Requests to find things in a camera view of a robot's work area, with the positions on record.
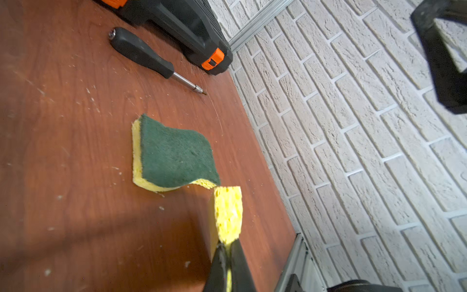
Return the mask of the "green yellow scouring sponge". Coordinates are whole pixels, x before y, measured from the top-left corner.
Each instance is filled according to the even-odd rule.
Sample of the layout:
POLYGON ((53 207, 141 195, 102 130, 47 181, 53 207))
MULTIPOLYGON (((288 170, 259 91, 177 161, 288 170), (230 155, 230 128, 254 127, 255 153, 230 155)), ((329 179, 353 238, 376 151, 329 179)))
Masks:
POLYGON ((209 141, 193 130, 171 128, 143 114, 131 126, 133 182, 151 192, 190 184, 221 185, 209 141))

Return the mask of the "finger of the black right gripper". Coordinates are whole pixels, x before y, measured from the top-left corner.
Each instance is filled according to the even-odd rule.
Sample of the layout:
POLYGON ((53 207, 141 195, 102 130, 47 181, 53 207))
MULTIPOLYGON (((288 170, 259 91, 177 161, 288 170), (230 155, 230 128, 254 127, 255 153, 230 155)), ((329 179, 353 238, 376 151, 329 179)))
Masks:
POLYGON ((467 112, 467 72, 460 72, 449 53, 435 19, 465 25, 466 1, 422 1, 412 12, 411 22, 424 50, 438 103, 453 114, 467 112))

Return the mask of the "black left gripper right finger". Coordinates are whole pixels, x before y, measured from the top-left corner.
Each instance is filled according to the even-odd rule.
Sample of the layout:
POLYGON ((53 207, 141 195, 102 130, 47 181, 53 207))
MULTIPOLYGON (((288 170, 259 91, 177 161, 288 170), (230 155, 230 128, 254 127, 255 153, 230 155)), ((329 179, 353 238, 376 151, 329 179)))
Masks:
POLYGON ((256 292, 246 257, 240 240, 231 244, 232 292, 256 292))

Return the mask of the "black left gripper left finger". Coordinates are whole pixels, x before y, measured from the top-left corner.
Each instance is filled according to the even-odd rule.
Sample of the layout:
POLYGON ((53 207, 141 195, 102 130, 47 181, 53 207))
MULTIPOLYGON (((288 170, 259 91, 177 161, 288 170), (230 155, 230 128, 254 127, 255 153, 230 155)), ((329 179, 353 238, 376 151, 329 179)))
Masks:
POLYGON ((229 255, 227 249, 223 243, 218 242, 203 292, 227 292, 228 269, 229 255))

